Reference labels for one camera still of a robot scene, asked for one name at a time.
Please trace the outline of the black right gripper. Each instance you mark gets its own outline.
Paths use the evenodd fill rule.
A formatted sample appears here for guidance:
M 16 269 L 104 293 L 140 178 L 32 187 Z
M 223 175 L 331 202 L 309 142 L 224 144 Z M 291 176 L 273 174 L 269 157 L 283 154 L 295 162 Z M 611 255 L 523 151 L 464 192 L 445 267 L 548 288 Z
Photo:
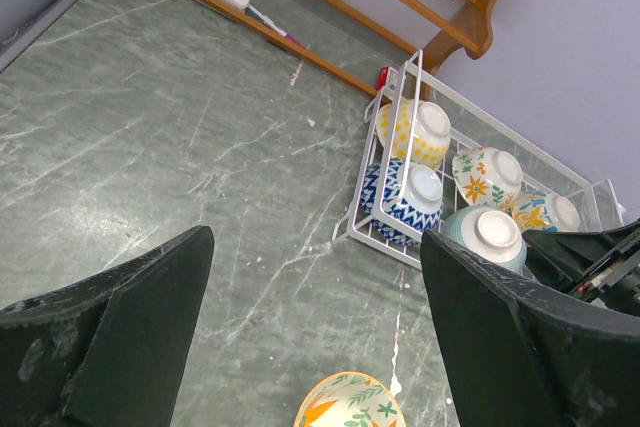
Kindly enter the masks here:
M 639 308 L 639 222 L 602 232 L 528 230 L 526 266 L 543 285 L 612 310 Z

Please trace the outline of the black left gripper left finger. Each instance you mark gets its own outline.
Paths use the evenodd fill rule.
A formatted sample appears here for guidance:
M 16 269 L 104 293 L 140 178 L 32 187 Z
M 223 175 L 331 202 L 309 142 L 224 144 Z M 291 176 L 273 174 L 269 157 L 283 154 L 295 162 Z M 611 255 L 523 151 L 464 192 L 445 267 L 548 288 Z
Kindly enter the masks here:
M 1 311 L 4 426 L 170 424 L 214 254 L 210 227 Z

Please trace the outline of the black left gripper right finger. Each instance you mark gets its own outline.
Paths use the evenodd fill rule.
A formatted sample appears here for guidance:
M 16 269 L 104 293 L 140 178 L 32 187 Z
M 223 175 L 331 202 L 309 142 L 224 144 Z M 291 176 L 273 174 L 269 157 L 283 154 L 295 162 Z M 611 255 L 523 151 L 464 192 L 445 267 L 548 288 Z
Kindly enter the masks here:
M 639 319 L 426 232 L 421 265 L 463 426 L 636 426 Z

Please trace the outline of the blue orange floral bowl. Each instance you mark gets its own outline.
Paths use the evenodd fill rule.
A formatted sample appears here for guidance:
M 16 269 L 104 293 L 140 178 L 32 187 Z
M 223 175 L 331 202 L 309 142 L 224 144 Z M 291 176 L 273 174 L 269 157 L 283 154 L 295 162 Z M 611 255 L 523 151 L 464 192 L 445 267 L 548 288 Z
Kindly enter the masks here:
M 574 204 L 550 191 L 521 192 L 510 214 L 522 232 L 577 232 L 581 225 Z

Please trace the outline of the teal striped bowl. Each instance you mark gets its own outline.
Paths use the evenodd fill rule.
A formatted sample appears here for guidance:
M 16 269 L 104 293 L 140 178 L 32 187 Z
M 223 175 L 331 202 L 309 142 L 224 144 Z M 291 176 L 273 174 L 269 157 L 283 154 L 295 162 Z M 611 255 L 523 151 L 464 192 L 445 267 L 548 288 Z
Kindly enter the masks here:
M 527 246 L 516 222 L 505 212 L 469 206 L 449 216 L 441 232 L 480 257 L 523 274 Z

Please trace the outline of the orange flower green leaf bowl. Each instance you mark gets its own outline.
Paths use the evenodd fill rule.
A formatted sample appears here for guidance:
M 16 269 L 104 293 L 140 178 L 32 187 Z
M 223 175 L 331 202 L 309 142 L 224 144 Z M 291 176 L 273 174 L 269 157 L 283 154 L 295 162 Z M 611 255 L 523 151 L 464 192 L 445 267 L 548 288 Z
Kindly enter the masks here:
M 520 194 L 523 170 L 510 153 L 493 147 L 461 149 L 453 157 L 457 190 L 469 206 L 507 211 Z

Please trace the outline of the red patterned bowl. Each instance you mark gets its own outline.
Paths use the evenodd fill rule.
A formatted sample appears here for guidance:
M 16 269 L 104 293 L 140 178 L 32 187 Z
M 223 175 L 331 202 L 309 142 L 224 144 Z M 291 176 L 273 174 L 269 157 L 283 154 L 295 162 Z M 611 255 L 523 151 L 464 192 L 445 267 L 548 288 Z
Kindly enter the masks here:
M 399 158 L 389 161 L 382 203 L 398 197 L 402 187 L 405 162 Z M 367 215 L 372 214 L 381 174 L 381 163 L 371 164 L 364 175 L 360 204 Z M 407 186 L 400 200 L 384 211 L 401 223 L 423 233 L 438 227 L 443 213 L 443 186 L 437 173 L 430 167 L 411 162 Z

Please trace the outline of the yellow sun pattern bowl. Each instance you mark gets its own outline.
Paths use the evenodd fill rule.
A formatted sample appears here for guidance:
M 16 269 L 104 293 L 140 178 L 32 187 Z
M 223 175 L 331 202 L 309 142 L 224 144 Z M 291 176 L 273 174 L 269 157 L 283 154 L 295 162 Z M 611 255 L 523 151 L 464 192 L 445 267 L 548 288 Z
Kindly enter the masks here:
M 382 106 L 375 120 L 375 129 L 383 146 L 393 135 L 390 157 L 405 159 L 409 134 L 413 131 L 411 161 L 436 171 L 440 168 L 451 142 L 451 123 L 444 110 L 431 101 L 419 101 L 413 115 L 414 102 L 403 100 L 398 108 L 396 123 L 391 124 L 392 104 Z

